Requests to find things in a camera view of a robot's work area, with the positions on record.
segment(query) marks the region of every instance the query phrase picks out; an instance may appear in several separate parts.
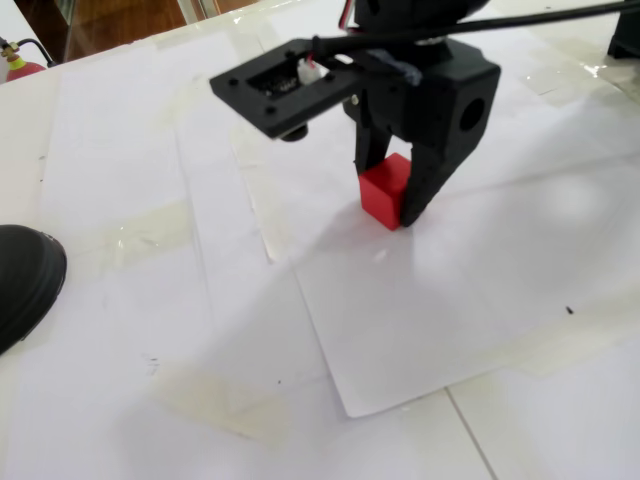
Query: red cube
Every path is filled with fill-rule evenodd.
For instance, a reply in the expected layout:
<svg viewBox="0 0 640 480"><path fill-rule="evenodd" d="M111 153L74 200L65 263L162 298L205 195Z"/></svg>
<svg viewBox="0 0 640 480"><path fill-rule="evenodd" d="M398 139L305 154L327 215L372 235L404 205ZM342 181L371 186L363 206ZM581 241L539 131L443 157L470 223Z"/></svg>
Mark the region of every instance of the red cube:
<svg viewBox="0 0 640 480"><path fill-rule="evenodd" d="M394 153L358 177L362 208L389 230L400 226L411 162Z"/></svg>

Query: white table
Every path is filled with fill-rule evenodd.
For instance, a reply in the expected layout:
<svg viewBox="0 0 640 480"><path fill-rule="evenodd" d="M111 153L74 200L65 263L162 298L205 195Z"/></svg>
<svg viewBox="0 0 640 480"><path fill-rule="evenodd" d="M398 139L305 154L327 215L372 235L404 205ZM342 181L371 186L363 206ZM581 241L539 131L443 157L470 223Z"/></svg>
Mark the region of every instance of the white table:
<svg viewBox="0 0 640 480"><path fill-rule="evenodd" d="M238 60L248 59L294 36L332 33L339 3L267 1L0 87L0 105L16 112L0 119L0 223L50 224L40 216L41 180L59 181L43 175L62 72L82 71L90 63L145 46L196 50L212 35L226 37ZM500 1L496 8L513 14L547 6L520 3L514 8ZM556 0L551 5L578 3ZM615 18L605 18L561 30L536 29L546 47L528 54L543 58L548 69L532 72L535 83L530 88L540 95L551 92L549 104L554 108L563 108L567 95L596 95L610 84L638 98L633 64L603 60L614 25ZM496 41L517 39L508 35ZM181 51L187 54L188 49ZM605 61L603 78L594 81L583 75L585 68L593 70ZM621 98L616 97L614 108ZM633 155L629 162L634 162ZM239 181L222 167L215 177L208 167L193 168L186 173L190 188L197 187L198 175ZM78 180L68 181L60 188ZM178 206L160 217L136 218L144 218L145 228L153 230L158 222L180 215ZM169 259L167 272L179 276L182 270L176 271L176 265L202 259L180 248L180 232L173 233L176 251L185 256ZM215 242L209 232L200 233L205 248L207 242ZM204 320L193 331L169 324L129 329L117 315L124 307L104 303L95 279L106 272L110 288L120 291L144 281L144 268L105 267L111 245L67 245L68 284L50 318L0 359L4 478L638 477L640 414L635 406L640 400L640 354L633 322L596 329L570 349L553 349L529 363L450 386L382 414L349 419L310 322L296 317L304 306L288 305L291 318L276 315L284 300L278 299L273 283L295 288L295 278L285 266L269 265L259 236L240 245L227 240L215 244L224 253L209 260L223 272L212 281L238 288L246 283L248 292L269 289L261 297L266 321L252 323L236 315L246 323L223 331ZM112 261L121 266L127 259ZM251 274L251 281L244 274ZM185 315L206 320L206 312L185 307L199 286L186 287L174 294L175 311L183 309ZM215 291L224 285L209 287ZM621 292L599 311L637 312L637 297ZM163 300L166 307L171 299ZM237 308L234 299L212 302L211 308L227 309L228 314ZM96 305L103 303L107 313L97 314ZM270 309L276 314L269 315ZM295 345L288 341L292 338ZM220 368L226 369L225 376L211 373Z"/></svg>

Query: red fire extinguisher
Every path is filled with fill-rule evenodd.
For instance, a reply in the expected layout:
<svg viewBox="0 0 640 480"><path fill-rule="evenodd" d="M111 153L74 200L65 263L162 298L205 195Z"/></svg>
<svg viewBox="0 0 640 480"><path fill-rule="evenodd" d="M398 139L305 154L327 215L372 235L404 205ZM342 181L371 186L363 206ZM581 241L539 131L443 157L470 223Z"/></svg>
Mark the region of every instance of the red fire extinguisher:
<svg viewBox="0 0 640 480"><path fill-rule="evenodd" d="M32 38L25 38L17 43L9 43L4 38L0 37L0 48L2 49L2 56L7 59L9 63L9 73L7 74L7 82L16 80L18 78L26 77L32 73L41 72L46 70L43 66L37 63L25 62L20 55L17 54L20 51L20 47L25 43L33 43L36 45L42 55L47 60L47 67L51 68L55 66L55 62L51 59L44 47Z"/></svg>

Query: black cable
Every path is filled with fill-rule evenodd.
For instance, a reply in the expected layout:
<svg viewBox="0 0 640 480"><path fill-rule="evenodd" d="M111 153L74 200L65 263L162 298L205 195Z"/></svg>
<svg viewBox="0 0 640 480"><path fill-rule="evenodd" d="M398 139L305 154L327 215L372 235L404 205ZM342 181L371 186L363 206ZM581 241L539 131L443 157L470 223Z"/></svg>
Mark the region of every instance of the black cable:
<svg viewBox="0 0 640 480"><path fill-rule="evenodd" d="M406 32L385 34L357 34L345 37L320 38L313 37L312 51L319 57L347 53L353 50L368 48L383 48L392 45L404 45L420 40L444 37L457 33L484 32L487 30L501 30L504 28L529 27L543 23L564 22L581 18L595 17L609 13L631 13L640 11L640 0L632 2L616 2L595 5L593 7L561 10L558 12L538 13L521 17L493 18L474 22L463 22L455 25L409 30Z"/></svg>
<svg viewBox="0 0 640 480"><path fill-rule="evenodd" d="M49 54L44 49L44 47L37 40L34 40L33 38L25 38L24 40L20 40L18 42L18 46L22 47L27 43L33 43L36 47L38 47L38 49L40 50L40 53L42 53L45 60L47 61L47 67L51 68L56 66L56 62L53 61L53 59L49 56Z"/></svg>

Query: white paper sheet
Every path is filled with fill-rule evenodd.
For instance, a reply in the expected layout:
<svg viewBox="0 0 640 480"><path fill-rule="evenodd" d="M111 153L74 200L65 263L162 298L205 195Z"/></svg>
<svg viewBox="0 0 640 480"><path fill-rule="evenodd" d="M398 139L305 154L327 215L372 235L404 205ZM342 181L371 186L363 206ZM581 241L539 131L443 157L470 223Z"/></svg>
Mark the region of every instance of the white paper sheet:
<svg viewBox="0 0 640 480"><path fill-rule="evenodd" d="M503 365L504 345L640 279L640 193L626 163L640 151L640 107L581 66L569 81L550 76L567 58L540 57L546 46L527 32L511 38L472 39L504 69L490 126L409 230L361 210L354 126L339 109L303 142L257 149L350 416ZM402 142L390 150L409 154Z"/></svg>

